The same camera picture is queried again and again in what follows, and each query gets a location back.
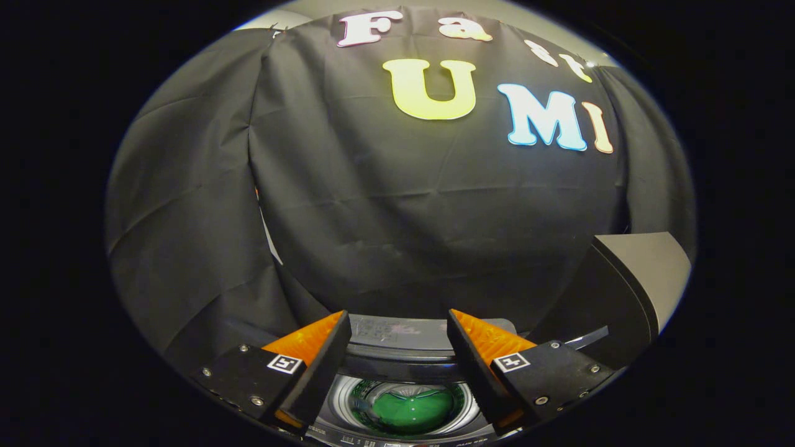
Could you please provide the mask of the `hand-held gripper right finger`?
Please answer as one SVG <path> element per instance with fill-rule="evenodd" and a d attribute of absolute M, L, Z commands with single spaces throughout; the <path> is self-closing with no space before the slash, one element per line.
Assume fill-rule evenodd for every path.
<path fill-rule="evenodd" d="M 610 384 L 616 370 L 566 343 L 534 343 L 457 309 L 447 337 L 461 376 L 497 435 L 558 418 Z"/>

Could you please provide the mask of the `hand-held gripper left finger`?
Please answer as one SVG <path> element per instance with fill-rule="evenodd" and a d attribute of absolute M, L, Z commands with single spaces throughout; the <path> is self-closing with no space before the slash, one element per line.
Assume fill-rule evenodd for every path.
<path fill-rule="evenodd" d="M 190 378 L 247 420 L 300 438 L 320 414 L 350 337 L 348 312 L 334 312 L 263 347 L 241 343 Z"/>

